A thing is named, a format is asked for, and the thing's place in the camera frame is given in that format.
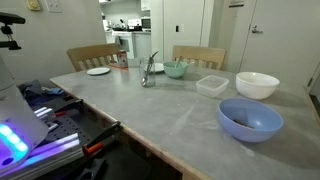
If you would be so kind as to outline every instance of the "bowl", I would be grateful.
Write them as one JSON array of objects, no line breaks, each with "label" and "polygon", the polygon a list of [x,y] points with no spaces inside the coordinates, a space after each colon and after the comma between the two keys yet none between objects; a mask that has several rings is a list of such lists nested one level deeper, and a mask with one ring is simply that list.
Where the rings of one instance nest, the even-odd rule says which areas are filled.
[{"label": "bowl", "polygon": [[279,86],[280,81],[272,76],[256,72],[240,72],[236,76],[238,92],[250,99],[265,99]]},{"label": "bowl", "polygon": [[187,69],[188,69],[188,64],[185,62],[180,62],[177,67],[175,67],[177,64],[176,61],[171,61],[171,62],[165,62],[163,63],[163,69],[166,75],[168,75],[171,78],[179,78],[183,76]]},{"label": "bowl", "polygon": [[222,128],[246,142],[266,141],[283,126],[283,120],[275,110],[250,99],[225,99],[219,104],[218,114]]}]

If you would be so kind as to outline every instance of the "cup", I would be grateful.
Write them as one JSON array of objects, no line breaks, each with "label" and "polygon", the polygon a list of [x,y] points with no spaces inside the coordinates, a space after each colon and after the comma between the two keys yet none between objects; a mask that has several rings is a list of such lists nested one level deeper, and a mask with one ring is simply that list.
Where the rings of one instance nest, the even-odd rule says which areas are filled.
[{"label": "cup", "polygon": [[149,58],[140,58],[140,84],[143,87],[153,87],[156,84],[156,74],[154,62]]}]

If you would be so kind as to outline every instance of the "door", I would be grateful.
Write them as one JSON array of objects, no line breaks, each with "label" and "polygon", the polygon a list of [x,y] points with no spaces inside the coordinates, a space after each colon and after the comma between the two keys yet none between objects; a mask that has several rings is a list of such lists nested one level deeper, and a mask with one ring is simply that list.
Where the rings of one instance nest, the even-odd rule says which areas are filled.
[{"label": "door", "polygon": [[320,61],[319,0],[257,0],[240,71],[307,86]]},{"label": "door", "polygon": [[164,60],[174,45],[200,46],[205,0],[164,0]]}]

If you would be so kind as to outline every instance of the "table edge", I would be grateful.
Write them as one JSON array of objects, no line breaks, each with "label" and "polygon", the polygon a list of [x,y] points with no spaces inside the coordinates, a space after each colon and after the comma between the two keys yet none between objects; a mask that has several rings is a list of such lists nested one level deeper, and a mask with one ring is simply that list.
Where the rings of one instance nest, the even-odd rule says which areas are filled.
[{"label": "table edge", "polygon": [[[73,95],[71,92],[69,92],[65,87],[62,85],[58,85],[54,80],[50,79],[50,81],[60,87],[62,90],[64,90],[69,95],[80,99],[79,97]],[[106,114],[105,112],[96,109],[91,104],[88,104],[87,102],[83,102],[88,107],[90,107],[93,111],[95,111],[98,115],[105,117],[107,119],[112,120],[113,122],[116,122],[115,118],[111,117],[110,115]],[[147,140],[144,136],[138,134],[134,130],[130,129],[124,124],[121,124],[123,127],[123,131],[128,134],[130,137],[141,143],[143,146],[147,147],[154,155],[158,156],[160,159],[168,163],[169,165],[173,166],[175,169],[180,171],[183,175],[186,173],[188,176],[192,176],[196,179],[212,179],[205,173],[201,172],[200,170],[196,169],[195,167],[191,166],[189,163],[185,162],[184,160],[176,157],[175,155],[169,153],[168,151],[162,149],[159,145],[152,143],[151,141]]]},{"label": "table edge", "polygon": [[308,89],[305,86],[303,86],[303,89],[304,89],[304,92],[306,93],[306,96],[307,96],[307,99],[309,102],[309,106],[311,107],[312,112],[313,112],[315,118],[317,119],[318,125],[320,126],[320,118],[319,118],[318,112],[317,112],[316,108],[314,107],[314,104],[309,96]]}]

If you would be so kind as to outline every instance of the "doorway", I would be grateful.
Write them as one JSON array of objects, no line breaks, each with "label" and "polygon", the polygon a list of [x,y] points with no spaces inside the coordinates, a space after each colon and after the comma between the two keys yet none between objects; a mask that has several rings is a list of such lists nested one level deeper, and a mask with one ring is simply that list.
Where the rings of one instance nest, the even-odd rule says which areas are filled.
[{"label": "doorway", "polygon": [[254,1],[240,72],[307,86],[320,62],[320,1]]}]

